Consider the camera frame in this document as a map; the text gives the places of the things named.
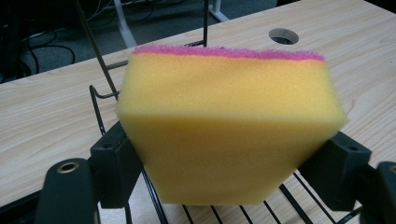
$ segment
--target sponge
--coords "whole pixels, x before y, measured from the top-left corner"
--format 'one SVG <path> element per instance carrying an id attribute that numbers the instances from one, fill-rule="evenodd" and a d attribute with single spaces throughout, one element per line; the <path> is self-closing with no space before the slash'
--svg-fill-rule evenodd
<path id="1" fill-rule="evenodd" d="M 347 122 L 321 55 L 142 46 L 117 105 L 163 203 L 257 204 Z"/>

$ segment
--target black cable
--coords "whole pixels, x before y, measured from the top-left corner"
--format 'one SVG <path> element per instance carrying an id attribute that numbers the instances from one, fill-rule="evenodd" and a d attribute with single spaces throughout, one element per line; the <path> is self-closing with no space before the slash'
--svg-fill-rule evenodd
<path id="1" fill-rule="evenodd" d="M 53 34 L 53 37 L 50 40 L 48 40 L 44 44 L 35 45 L 34 47 L 48 45 L 48 44 L 52 43 L 58 37 L 57 33 L 54 30 L 46 31 L 46 32 L 43 32 L 43 33 L 37 34 L 37 35 L 31 35 L 31 36 L 27 37 L 26 39 L 24 39 L 23 41 L 26 41 L 30 46 L 31 39 L 38 38 L 41 35 L 45 35 L 45 34 L 49 34 L 49 33 Z"/>
<path id="2" fill-rule="evenodd" d="M 71 64 L 76 62 L 76 54 L 75 52 L 70 49 L 69 47 L 66 46 L 62 46 L 62 45 L 45 45 L 45 46 L 38 46 L 38 47 L 34 47 L 32 49 L 42 49 L 42 48 L 60 48 L 60 49 L 67 49 L 68 51 L 70 51 L 70 53 L 72 54 L 72 62 Z"/>
<path id="3" fill-rule="evenodd" d="M 21 71 L 20 72 L 21 76 L 18 78 L 29 77 L 30 75 L 32 75 L 32 70 L 29 68 L 29 66 L 25 62 L 19 60 L 18 66 Z"/>
<path id="4" fill-rule="evenodd" d="M 161 1 L 141 1 L 141 0 L 133 0 L 133 1 L 129 1 L 128 3 L 123 3 L 124 7 L 154 7 L 154 8 L 160 8 L 160 7 L 173 7 L 173 6 L 177 6 L 179 4 L 182 4 L 184 2 L 187 2 L 188 0 L 179 0 L 177 2 L 173 2 L 173 3 L 156 3 L 156 2 L 161 2 Z"/>
<path id="5" fill-rule="evenodd" d="M 111 12 L 111 15 L 102 15 L 100 18 L 96 18 L 97 20 L 99 20 L 99 19 L 102 19 L 102 18 L 104 18 L 104 17 L 106 17 L 106 16 L 109 16 L 110 17 L 110 20 L 108 20 L 108 21 L 105 21 L 105 22 L 103 22 L 103 23 L 101 23 L 101 24 L 92 24 L 93 23 L 93 21 L 90 21 L 90 27 L 91 28 L 99 28 L 99 27 L 104 27 L 104 26 L 106 26 L 106 25 L 109 25 L 111 22 L 113 22 L 114 21 L 114 19 L 117 17 L 117 13 L 116 12 Z"/>
<path id="6" fill-rule="evenodd" d="M 98 5 L 96 6 L 95 12 L 92 13 L 92 15 L 87 19 L 87 21 L 90 21 L 93 19 L 95 16 L 99 15 L 103 10 L 99 11 L 100 6 L 102 5 L 102 0 L 98 0 Z"/>
<path id="7" fill-rule="evenodd" d="M 27 49 L 30 52 L 30 55 L 33 57 L 33 60 L 35 61 L 35 74 L 38 74 L 40 73 L 40 66 L 38 64 L 37 56 L 33 52 L 33 49 L 30 47 L 29 39 L 27 39 L 26 45 L 27 45 Z"/>
<path id="8" fill-rule="evenodd" d="M 145 21 L 146 19 L 148 19 L 152 13 L 154 12 L 154 7 L 152 6 L 152 4 L 149 1 L 145 1 L 145 4 L 140 4 L 138 3 L 139 0 L 134 0 L 132 2 L 130 2 L 128 6 L 123 5 L 123 7 L 125 9 L 128 10 L 132 10 L 134 12 L 142 12 L 145 9 L 148 9 L 148 15 L 144 16 L 143 18 L 137 19 L 137 20 L 133 20 L 133 19 L 126 19 L 127 21 L 133 21 L 133 22 L 137 22 L 137 21 Z"/>

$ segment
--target light wood surface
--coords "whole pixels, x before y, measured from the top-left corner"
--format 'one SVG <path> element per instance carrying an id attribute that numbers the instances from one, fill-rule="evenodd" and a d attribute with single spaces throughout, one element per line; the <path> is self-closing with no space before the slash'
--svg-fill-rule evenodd
<path id="1" fill-rule="evenodd" d="M 272 41 L 275 28 L 294 31 L 295 45 Z M 157 44 L 200 40 L 202 30 Z M 303 0 L 209 27 L 208 46 L 313 50 L 323 54 L 350 122 L 343 132 L 370 148 L 374 167 L 396 161 L 396 15 L 362 0 Z M 105 57 L 127 60 L 131 49 Z M 110 73 L 119 88 L 125 67 Z M 88 158 L 101 137 L 89 86 L 110 93 L 96 60 L 0 85 L 0 206 L 41 189 L 52 164 Z M 116 121 L 115 100 L 99 101 L 107 128 Z M 293 177 L 285 182 L 314 223 L 330 223 Z M 282 223 L 302 223 L 286 199 L 274 192 L 267 202 Z M 130 200 L 134 223 L 159 223 L 144 181 Z M 188 222 L 179 205 L 164 206 L 171 223 Z M 264 205 L 247 206 L 254 223 L 275 223 Z M 196 223 L 216 223 L 210 207 L 189 206 Z M 238 207 L 218 207 L 224 223 L 247 223 Z M 123 223 L 120 210 L 102 210 L 103 223 Z M 345 213 L 332 213 L 335 219 Z"/>

